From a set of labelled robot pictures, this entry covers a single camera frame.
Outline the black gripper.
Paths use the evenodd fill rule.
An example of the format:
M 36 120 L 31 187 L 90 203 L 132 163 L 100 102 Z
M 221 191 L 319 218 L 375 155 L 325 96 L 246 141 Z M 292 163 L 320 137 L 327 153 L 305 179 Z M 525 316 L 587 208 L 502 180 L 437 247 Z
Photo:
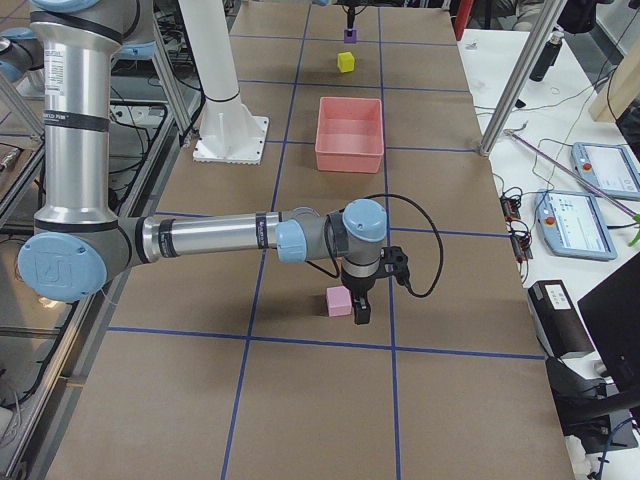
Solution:
M 369 324 L 371 320 L 371 306 L 367 295 L 376 283 L 375 276 L 356 277 L 348 272 L 342 272 L 341 282 L 349 291 L 350 297 L 353 300 L 354 323 L 356 325 Z

